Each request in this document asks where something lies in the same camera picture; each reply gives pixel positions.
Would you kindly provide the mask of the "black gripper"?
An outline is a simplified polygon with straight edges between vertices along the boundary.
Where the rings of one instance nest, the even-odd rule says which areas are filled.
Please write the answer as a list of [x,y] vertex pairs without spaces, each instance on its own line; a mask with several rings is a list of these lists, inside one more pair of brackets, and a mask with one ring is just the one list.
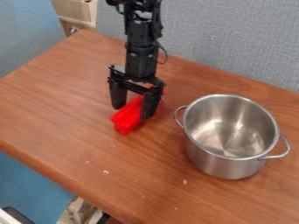
[[127,104],[127,92],[131,91],[144,97],[142,103],[140,119],[147,120],[155,115],[166,83],[155,76],[136,78],[126,74],[122,66],[111,65],[107,77],[111,102],[114,109],[122,109]]

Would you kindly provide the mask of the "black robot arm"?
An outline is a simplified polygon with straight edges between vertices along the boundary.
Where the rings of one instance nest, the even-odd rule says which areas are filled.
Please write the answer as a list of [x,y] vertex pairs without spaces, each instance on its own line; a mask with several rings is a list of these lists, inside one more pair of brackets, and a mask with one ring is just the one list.
[[112,107],[127,105],[127,92],[143,96],[140,120],[155,115],[166,83],[156,77],[163,36],[162,0],[106,0],[123,16],[126,27],[126,66],[111,65],[107,82]]

